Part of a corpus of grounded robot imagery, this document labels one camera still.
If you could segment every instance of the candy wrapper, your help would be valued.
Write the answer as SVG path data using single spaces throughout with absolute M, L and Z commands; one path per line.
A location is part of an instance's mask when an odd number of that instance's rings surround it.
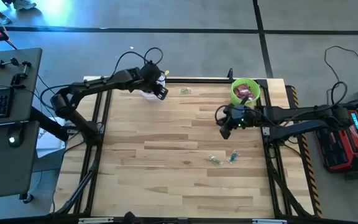
M 237 159 L 237 156 L 240 156 L 240 154 L 236 150 L 234 150 L 231 153 L 230 157 L 228 157 L 227 161 L 230 162 L 230 164 L 233 164 L 233 162 Z
M 191 88 L 181 88 L 179 91 L 179 94 L 181 95 L 190 94 L 190 93 L 191 93 Z
M 213 155 L 209 155 L 208 160 L 211 161 L 213 164 L 218 165 L 219 167 L 222 166 L 223 164 L 222 161 L 220 161 L 218 158 L 214 157 Z
M 242 84 L 234 87 L 234 94 L 240 99 L 248 98 L 248 101 L 254 100 L 255 95 L 251 92 L 248 84 Z

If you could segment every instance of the shoe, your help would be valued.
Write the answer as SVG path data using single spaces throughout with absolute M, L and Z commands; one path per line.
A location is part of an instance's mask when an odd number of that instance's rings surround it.
M 13 2 L 13 7 L 16 10 L 21 10 L 21 9 L 32 9 L 35 6 L 37 6 L 36 3 L 31 3 L 27 0 L 16 0 Z
M 2 24 L 6 25 L 11 23 L 11 20 L 8 17 L 6 17 L 4 14 L 0 13 L 0 17 L 1 17 Z

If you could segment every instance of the white object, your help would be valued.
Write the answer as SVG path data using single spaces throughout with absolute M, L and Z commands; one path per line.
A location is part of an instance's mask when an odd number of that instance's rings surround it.
M 165 75 L 161 75 L 159 80 L 163 80 L 163 81 L 156 81 L 156 83 L 158 84 L 161 84 L 162 86 L 165 87 Z M 144 96 L 144 98 L 146 98 L 146 100 L 149 100 L 149 101 L 160 101 L 160 99 L 157 98 L 156 95 L 154 95 L 153 93 L 145 93 L 143 92 L 142 90 L 139 91 L 140 94 L 142 96 Z
M 60 125 L 65 124 L 65 120 L 62 118 L 56 118 L 56 121 Z M 38 141 L 37 141 L 37 155 L 38 158 L 46 156 L 47 154 L 59 151 L 66 148 L 65 143 L 60 139 L 56 138 L 54 135 L 50 134 L 46 130 L 40 128 L 38 131 Z

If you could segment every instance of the black desk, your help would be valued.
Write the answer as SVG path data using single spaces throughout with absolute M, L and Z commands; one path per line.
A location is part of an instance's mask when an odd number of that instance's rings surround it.
M 0 58 L 5 62 L 11 57 L 16 58 L 20 63 L 25 60 L 31 62 L 32 67 L 26 72 L 29 77 L 21 84 L 24 84 L 27 90 L 34 92 L 41 54 L 40 48 L 8 50 L 0 52 Z M 6 65 L 5 68 L 0 68 L 0 85 L 9 86 L 12 77 L 16 73 L 23 72 L 23 69 L 22 65 L 20 67 Z M 27 195 L 40 127 L 50 133 L 61 131 L 63 136 L 67 136 L 59 124 L 32 107 L 33 94 L 29 91 L 15 90 L 10 116 L 0 119 L 2 124 L 0 125 L 0 197 L 14 194 Z M 9 123 L 15 121 L 29 121 L 24 123 L 24 142 L 18 148 L 10 147 L 7 142 L 7 130 L 11 125 Z
M 23 50 L 7 50 L 0 52 L 0 58 L 4 62 L 8 62 L 12 57 L 16 58 L 19 63 L 29 61 L 32 67 L 27 69 L 29 77 L 21 82 L 26 86 L 26 90 L 35 91 L 35 84 L 37 82 L 37 74 L 40 67 L 42 49 L 23 49 Z M 11 85 L 12 77 L 23 72 L 24 66 L 6 65 L 5 68 L 0 68 L 0 85 Z M 33 94 L 25 90 L 15 90 L 13 97 L 13 104 L 11 114 L 8 118 L 0 119 L 0 123 L 12 123 L 15 121 L 28 121 L 32 109 Z

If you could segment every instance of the green cup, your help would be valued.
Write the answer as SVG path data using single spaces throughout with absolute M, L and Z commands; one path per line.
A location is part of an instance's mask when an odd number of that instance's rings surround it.
M 238 98 L 236 96 L 236 94 L 234 93 L 234 88 L 236 86 L 242 85 L 242 84 L 248 84 L 248 88 L 249 90 L 254 94 L 255 99 L 254 100 L 247 100 L 246 101 L 246 105 L 250 105 L 253 102 L 257 101 L 259 99 L 260 96 L 260 88 L 258 83 L 256 83 L 255 81 L 253 81 L 252 79 L 249 78 L 238 78 L 236 81 L 234 81 L 231 84 L 231 103 L 234 105 L 239 105 L 242 101 L 242 99 Z

